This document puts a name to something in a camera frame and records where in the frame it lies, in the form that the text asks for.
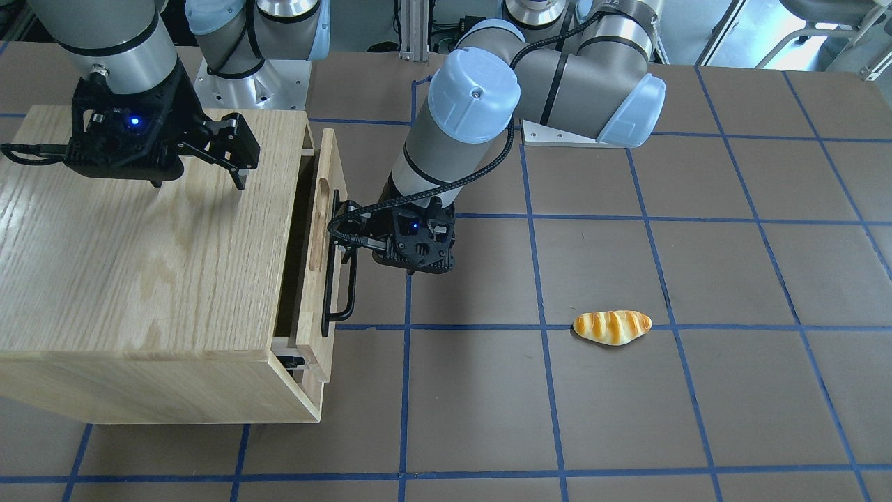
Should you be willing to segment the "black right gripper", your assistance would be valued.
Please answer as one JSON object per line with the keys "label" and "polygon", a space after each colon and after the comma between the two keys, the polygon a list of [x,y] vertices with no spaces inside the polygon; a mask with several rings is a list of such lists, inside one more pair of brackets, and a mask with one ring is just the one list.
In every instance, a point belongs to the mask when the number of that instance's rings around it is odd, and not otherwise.
{"label": "black right gripper", "polygon": [[137,94],[114,94],[93,73],[76,85],[71,102],[71,138],[63,163],[89,178],[178,180],[181,155],[225,169],[244,190],[259,166],[261,146],[240,112],[211,121],[187,73],[172,73]]}

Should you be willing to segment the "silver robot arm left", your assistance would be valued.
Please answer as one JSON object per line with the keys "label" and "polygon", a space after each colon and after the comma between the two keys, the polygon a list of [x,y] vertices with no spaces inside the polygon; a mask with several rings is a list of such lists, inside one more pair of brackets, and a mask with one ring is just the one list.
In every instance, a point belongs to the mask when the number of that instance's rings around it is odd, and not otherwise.
{"label": "silver robot arm left", "polygon": [[576,26],[536,41],[507,19],[472,26],[433,74],[379,201],[345,202],[328,223],[332,242],[408,273],[446,273],[455,200],[507,158],[516,119],[643,145],[666,98],[649,72],[662,12],[662,1],[592,1]]}

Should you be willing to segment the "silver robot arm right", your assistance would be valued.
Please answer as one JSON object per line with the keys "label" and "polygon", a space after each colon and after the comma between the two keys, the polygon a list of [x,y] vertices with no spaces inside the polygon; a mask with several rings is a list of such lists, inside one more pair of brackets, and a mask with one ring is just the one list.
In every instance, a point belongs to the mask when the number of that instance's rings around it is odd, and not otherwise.
{"label": "silver robot arm right", "polygon": [[207,117],[153,1],[31,1],[81,77],[64,145],[3,144],[21,165],[63,163],[87,178],[143,180],[184,174],[182,155],[219,165],[237,190],[259,162],[258,140],[238,112]]}

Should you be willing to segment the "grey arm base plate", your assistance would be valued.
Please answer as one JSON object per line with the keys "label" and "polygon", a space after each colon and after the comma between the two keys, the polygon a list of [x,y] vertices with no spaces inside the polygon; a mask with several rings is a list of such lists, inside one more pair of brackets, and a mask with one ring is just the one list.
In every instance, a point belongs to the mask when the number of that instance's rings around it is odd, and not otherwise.
{"label": "grey arm base plate", "polygon": [[532,121],[522,120],[521,126],[523,130],[523,141],[532,146],[622,149],[622,146],[599,142],[595,139],[590,139],[589,137],[558,130],[557,128],[549,128],[538,123],[533,123]]}

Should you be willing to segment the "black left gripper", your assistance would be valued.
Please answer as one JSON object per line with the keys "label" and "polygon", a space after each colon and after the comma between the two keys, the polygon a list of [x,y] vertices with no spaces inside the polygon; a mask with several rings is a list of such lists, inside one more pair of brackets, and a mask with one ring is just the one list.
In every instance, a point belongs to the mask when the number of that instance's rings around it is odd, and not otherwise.
{"label": "black left gripper", "polygon": [[338,203],[332,216],[333,220],[341,218],[334,225],[335,232],[330,232],[330,244],[341,251],[342,264],[362,248],[373,249],[375,239],[385,243],[385,249],[372,252],[373,260],[382,266],[405,269],[410,274],[443,274],[453,269],[454,204],[442,206],[440,198],[434,197],[427,208],[408,203],[374,213],[370,221],[369,213],[343,218],[360,207],[353,200],[345,200]]}

